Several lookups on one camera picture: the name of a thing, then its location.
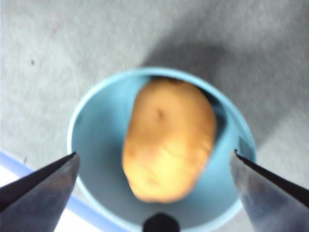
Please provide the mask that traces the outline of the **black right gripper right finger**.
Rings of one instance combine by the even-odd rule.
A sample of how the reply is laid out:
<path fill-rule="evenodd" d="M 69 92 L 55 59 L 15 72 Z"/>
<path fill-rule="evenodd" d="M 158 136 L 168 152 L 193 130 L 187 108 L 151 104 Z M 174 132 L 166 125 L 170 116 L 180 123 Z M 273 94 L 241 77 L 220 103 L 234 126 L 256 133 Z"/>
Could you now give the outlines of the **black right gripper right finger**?
<path fill-rule="evenodd" d="M 307 232 L 309 191 L 241 156 L 234 150 L 230 171 L 256 232 Z"/>

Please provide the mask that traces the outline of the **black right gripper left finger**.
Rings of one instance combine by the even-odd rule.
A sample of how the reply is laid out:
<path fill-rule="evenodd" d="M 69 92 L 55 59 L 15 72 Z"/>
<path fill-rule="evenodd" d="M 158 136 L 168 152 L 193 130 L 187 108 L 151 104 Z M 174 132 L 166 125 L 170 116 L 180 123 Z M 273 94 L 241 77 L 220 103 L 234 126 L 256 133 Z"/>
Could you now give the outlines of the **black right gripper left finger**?
<path fill-rule="evenodd" d="M 73 152 L 0 189 L 2 232 L 53 232 L 73 191 L 80 157 Z"/>

